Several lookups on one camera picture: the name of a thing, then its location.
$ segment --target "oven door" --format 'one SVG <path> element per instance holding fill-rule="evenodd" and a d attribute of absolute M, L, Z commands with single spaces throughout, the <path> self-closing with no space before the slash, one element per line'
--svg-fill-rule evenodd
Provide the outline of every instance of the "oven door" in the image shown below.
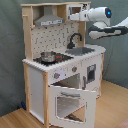
<path fill-rule="evenodd" d="M 64 128 L 94 128 L 96 92 L 49 87 L 50 124 Z"/>

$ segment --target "floor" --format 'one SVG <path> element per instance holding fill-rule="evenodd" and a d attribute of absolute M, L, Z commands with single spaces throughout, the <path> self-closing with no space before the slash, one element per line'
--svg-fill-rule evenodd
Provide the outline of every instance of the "floor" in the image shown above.
<path fill-rule="evenodd" d="M 128 89 L 102 81 L 102 96 L 97 99 L 95 128 L 115 128 L 128 118 Z M 0 128 L 43 128 L 37 119 L 23 109 L 0 118 Z"/>
<path fill-rule="evenodd" d="M 128 128 L 128 118 L 116 128 Z"/>

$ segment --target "wall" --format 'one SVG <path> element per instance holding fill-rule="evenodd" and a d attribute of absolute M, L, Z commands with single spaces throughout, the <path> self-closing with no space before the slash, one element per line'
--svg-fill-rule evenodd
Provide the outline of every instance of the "wall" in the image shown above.
<path fill-rule="evenodd" d="M 78 0 L 49 0 L 48 2 L 78 2 Z M 0 116 L 16 109 L 25 101 L 22 59 L 24 39 L 20 4 L 46 3 L 47 0 L 0 1 Z M 107 6 L 113 17 L 111 25 L 125 19 L 128 14 L 127 0 L 91 0 L 91 7 Z M 86 43 L 101 45 L 105 54 L 103 78 L 128 88 L 128 36 L 92 40 L 86 34 Z"/>
<path fill-rule="evenodd" d="M 57 24 L 46 27 L 35 27 L 32 32 L 33 57 L 41 57 L 45 51 L 66 50 L 71 35 L 78 33 L 79 22 Z M 73 43 L 78 46 L 78 36 L 73 37 Z"/>

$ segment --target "cabinet door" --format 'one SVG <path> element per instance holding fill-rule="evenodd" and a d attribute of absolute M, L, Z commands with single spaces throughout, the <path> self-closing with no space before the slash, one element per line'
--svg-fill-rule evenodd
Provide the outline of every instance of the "cabinet door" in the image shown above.
<path fill-rule="evenodd" d="M 49 120 L 64 128 L 94 128 L 96 92 L 49 87 Z"/>
<path fill-rule="evenodd" d="M 102 54 L 82 62 L 82 87 L 86 90 L 96 90 L 100 87 Z"/>

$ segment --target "oven handle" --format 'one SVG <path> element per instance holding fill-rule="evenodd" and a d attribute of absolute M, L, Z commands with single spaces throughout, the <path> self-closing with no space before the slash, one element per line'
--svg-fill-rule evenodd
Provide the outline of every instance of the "oven handle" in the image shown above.
<path fill-rule="evenodd" d="M 69 93 L 66 93 L 66 92 L 61 92 L 62 95 L 64 96 L 70 96 L 70 97 L 73 97 L 73 98 L 80 98 L 80 94 L 69 94 Z"/>
<path fill-rule="evenodd" d="M 82 87 L 82 89 L 85 90 L 86 88 L 86 77 L 85 76 L 83 76 L 83 80 L 84 80 L 84 87 Z"/>

